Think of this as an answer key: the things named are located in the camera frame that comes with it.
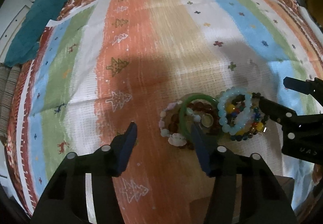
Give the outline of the green jade bangle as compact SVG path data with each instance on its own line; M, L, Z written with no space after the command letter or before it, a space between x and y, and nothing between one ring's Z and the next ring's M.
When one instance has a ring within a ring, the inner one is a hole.
M181 134L190 142L193 142L193 140L191 136L191 131L190 129L188 129L187 122L185 120L185 115L187 111L187 105L195 100L205 100L206 102L211 104L212 107L215 108L217 108L217 105L219 103L219 101L215 97L202 93L192 93L184 96L179 111L179 126Z

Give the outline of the striped colourful mat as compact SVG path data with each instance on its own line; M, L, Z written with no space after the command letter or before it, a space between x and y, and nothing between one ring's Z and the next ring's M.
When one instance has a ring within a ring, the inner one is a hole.
M90 154L135 122L136 146L114 180L125 222L201 220L191 204L213 181L170 121L185 95L232 87L322 112L282 83L322 77L282 37L289 22L272 0L97 0L50 22L26 79L21 148L36 204L65 155Z

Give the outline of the grey striped pillow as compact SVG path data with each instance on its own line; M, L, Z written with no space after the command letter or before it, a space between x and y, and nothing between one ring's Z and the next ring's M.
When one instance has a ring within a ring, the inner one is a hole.
M1 63L1 143L4 146L8 138L9 115L20 72L20 64L7 67Z

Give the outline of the teal towel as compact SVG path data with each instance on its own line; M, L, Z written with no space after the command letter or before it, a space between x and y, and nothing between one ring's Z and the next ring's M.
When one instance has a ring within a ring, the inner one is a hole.
M4 64L13 67L33 60L39 50L39 40L48 21L56 20L68 0L35 0L21 28L14 36Z

